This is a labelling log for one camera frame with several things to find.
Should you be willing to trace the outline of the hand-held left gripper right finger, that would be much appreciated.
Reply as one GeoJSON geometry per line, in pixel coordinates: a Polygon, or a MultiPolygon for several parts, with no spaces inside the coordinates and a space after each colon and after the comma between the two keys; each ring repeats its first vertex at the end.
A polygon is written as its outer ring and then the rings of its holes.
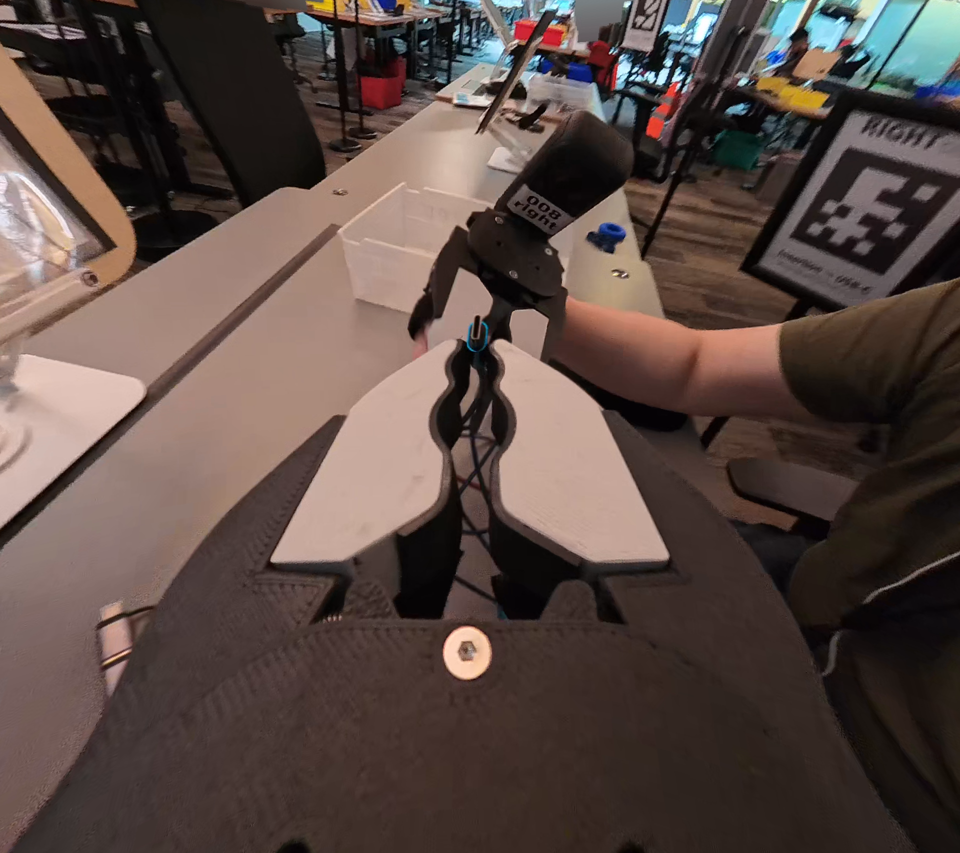
{"type": "Polygon", "coordinates": [[[514,344],[490,347],[495,517],[582,569],[663,569],[669,551],[605,416],[514,344]]]}

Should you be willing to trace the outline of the person's right forearm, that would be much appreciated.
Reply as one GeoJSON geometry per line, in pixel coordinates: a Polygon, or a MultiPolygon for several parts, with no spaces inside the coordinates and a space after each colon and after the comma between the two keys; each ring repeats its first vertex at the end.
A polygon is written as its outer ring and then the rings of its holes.
{"type": "Polygon", "coordinates": [[[598,388],[669,412],[810,421],[782,367],[781,331],[694,330],[568,298],[555,357],[598,388]]]}

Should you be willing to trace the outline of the green storage bin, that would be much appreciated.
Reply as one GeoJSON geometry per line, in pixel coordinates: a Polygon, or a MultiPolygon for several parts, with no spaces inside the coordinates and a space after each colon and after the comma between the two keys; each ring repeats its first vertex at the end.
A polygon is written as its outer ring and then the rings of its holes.
{"type": "Polygon", "coordinates": [[[758,167],[764,147],[765,139],[760,134],[726,129],[714,139],[710,162],[722,170],[750,173],[758,167]]]}

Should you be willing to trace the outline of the red storage bin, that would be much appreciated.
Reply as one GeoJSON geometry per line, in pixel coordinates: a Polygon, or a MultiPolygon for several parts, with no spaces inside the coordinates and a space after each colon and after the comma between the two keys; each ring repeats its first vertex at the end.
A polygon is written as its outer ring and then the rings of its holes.
{"type": "Polygon", "coordinates": [[[358,81],[364,108],[382,111],[401,105],[406,79],[404,56],[394,56],[382,65],[372,59],[362,59],[358,65],[358,81]]]}

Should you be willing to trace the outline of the orange traffic cone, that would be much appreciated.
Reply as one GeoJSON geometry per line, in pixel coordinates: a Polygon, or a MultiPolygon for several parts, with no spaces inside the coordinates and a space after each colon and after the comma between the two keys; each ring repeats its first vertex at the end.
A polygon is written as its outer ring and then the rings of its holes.
{"type": "Polygon", "coordinates": [[[645,130],[647,137],[658,142],[664,138],[667,127],[682,103],[681,88],[682,82],[675,80],[661,92],[658,97],[659,103],[647,122],[645,130]]]}

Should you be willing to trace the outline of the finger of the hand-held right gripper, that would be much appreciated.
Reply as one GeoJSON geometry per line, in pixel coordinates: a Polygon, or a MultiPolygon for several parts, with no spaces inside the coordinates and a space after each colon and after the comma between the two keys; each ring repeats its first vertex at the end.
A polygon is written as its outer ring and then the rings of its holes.
{"type": "Polygon", "coordinates": [[[540,360],[546,364],[553,361],[562,339],[567,319],[568,299],[568,290],[561,288],[553,296],[539,301],[540,314],[547,320],[539,356],[540,360]]]}
{"type": "Polygon", "coordinates": [[[456,226],[440,248],[421,295],[411,311],[407,331],[414,342],[425,342],[427,332],[445,314],[454,283],[463,271],[474,273],[474,257],[467,229],[456,226]]]}

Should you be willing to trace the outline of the small marker sign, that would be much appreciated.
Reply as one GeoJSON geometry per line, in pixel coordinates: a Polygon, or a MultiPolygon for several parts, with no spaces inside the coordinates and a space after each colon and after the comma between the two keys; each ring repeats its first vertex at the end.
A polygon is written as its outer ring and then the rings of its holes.
{"type": "Polygon", "coordinates": [[[670,0],[633,0],[619,43],[621,51],[649,54],[662,32],[670,0]]]}

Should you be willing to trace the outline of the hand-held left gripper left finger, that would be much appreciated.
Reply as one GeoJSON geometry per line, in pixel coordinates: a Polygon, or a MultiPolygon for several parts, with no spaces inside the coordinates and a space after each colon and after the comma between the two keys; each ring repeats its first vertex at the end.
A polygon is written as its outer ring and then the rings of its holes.
{"type": "Polygon", "coordinates": [[[342,420],[270,557],[272,566],[385,558],[440,515],[454,492],[470,357],[438,343],[361,397],[342,420]]]}

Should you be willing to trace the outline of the white plastic bin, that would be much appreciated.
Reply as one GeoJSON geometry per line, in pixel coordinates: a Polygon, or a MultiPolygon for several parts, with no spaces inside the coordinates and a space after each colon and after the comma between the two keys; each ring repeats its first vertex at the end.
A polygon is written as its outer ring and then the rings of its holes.
{"type": "Polygon", "coordinates": [[[488,208],[483,199],[441,189],[390,188],[339,231],[353,296],[410,314],[451,232],[488,208]]]}

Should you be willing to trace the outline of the white pad at left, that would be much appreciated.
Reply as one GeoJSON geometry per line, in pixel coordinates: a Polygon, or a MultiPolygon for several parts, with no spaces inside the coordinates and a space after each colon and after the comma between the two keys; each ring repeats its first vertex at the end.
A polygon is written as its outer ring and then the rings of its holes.
{"type": "Polygon", "coordinates": [[[1,527],[17,519],[146,398],[138,378],[24,351],[2,318],[1,527]]]}

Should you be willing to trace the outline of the large black framed marker sign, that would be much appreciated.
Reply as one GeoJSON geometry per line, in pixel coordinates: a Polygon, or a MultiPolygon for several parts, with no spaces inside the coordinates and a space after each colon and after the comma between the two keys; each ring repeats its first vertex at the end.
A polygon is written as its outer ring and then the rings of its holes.
{"type": "Polygon", "coordinates": [[[839,94],[740,271],[835,311],[924,286],[958,257],[958,100],[839,94]]]}

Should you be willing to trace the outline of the black office chair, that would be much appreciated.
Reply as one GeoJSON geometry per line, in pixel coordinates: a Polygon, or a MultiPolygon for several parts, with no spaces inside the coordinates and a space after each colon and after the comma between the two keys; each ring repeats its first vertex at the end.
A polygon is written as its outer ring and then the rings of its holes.
{"type": "Polygon", "coordinates": [[[243,209],[326,178],[321,142],[261,8],[135,2],[243,209]]]}

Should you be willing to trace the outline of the black tablet on clear stand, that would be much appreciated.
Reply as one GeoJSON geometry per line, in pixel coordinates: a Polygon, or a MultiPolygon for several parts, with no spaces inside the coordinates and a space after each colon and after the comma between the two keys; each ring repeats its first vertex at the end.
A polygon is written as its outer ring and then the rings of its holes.
{"type": "Polygon", "coordinates": [[[476,128],[476,135],[488,134],[495,141],[496,147],[486,162],[487,167],[494,171],[518,174],[533,155],[533,149],[518,137],[514,126],[508,122],[506,109],[513,91],[537,53],[554,19],[555,13],[552,9],[546,9],[541,14],[520,52],[513,55],[512,66],[506,78],[502,81],[499,91],[494,94],[492,102],[486,108],[476,128]]]}

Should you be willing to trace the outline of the person's olive shirt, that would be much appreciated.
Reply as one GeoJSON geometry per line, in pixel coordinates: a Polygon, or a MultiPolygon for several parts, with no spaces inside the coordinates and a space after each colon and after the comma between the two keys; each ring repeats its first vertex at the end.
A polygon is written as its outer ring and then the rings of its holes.
{"type": "Polygon", "coordinates": [[[792,321],[780,354],[811,415],[889,430],[787,600],[832,633],[826,689],[895,819],[919,851],[958,851],[958,281],[792,321]]]}

